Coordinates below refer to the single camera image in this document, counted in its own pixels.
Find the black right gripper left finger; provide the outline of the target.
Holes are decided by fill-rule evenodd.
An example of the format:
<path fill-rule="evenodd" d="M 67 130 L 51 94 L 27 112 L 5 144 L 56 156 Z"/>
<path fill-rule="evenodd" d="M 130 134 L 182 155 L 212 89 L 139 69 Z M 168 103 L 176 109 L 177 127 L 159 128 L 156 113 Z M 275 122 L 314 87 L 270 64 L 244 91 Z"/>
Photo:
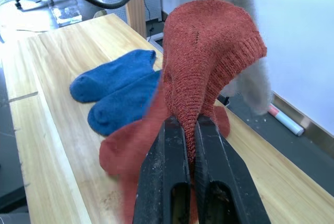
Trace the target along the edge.
<path fill-rule="evenodd" d="M 171 116 L 141 165 L 133 223 L 189 223 L 190 185 L 184 130 Z"/>

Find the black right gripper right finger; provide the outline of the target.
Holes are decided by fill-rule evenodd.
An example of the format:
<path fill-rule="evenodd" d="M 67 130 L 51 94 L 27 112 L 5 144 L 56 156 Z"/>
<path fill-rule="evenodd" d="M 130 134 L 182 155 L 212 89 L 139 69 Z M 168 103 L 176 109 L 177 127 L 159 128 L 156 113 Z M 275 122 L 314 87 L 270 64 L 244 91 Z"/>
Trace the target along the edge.
<path fill-rule="evenodd" d="M 270 223 L 250 172 L 211 118 L 195 126 L 199 223 Z"/>

